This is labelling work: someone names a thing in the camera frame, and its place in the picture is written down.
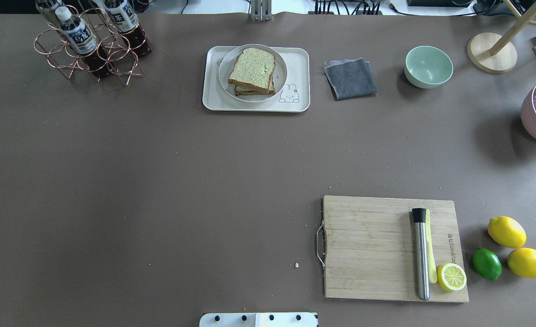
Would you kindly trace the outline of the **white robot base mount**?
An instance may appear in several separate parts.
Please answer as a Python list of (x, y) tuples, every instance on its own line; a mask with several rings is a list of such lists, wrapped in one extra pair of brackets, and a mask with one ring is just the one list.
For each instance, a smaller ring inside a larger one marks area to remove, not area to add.
[(236, 312), (203, 314), (200, 327), (318, 327), (313, 312)]

